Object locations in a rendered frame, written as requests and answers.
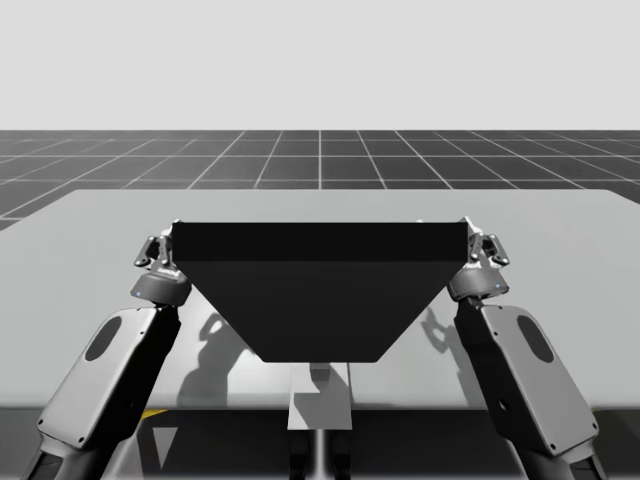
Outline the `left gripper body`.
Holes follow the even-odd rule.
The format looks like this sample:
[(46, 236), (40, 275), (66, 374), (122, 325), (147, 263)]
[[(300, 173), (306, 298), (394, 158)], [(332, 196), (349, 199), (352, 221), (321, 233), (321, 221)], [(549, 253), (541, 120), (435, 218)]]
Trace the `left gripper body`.
[(175, 269), (151, 269), (140, 276), (133, 296), (156, 305), (180, 307), (191, 293), (191, 282)]

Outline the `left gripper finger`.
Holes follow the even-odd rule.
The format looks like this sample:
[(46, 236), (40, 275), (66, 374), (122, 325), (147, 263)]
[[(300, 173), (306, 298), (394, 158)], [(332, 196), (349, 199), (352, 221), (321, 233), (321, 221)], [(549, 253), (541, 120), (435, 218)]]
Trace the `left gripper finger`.
[(149, 268), (159, 256), (160, 242), (157, 236), (149, 236), (134, 259), (134, 266)]
[(177, 267), (173, 263), (173, 228), (177, 224), (172, 222), (164, 229), (155, 240), (157, 245), (156, 259), (154, 262), (154, 272), (160, 274), (175, 274)]

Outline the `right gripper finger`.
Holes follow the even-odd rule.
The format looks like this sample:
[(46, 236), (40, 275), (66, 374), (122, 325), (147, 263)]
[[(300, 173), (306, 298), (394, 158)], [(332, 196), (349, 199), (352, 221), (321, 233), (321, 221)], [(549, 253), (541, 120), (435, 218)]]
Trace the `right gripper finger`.
[(481, 247), (491, 268), (501, 269), (510, 265), (510, 259), (495, 234), (484, 234)]
[(484, 231), (477, 227), (468, 216), (461, 220), (467, 227), (468, 259), (464, 269), (480, 269), (487, 266), (487, 258), (482, 248)]

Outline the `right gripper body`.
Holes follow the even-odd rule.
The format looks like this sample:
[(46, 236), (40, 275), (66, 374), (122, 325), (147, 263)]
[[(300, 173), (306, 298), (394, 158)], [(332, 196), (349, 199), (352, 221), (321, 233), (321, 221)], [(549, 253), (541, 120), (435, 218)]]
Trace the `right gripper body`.
[(508, 293), (510, 290), (500, 268), (462, 268), (447, 286), (450, 298), (461, 302), (467, 298), (487, 299)]

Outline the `black screen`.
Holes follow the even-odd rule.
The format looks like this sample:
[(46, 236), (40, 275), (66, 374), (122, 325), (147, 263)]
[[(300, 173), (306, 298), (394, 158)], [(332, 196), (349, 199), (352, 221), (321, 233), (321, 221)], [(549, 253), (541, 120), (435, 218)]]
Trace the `black screen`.
[(173, 260), (271, 363), (378, 361), (467, 260), (457, 222), (181, 222)]

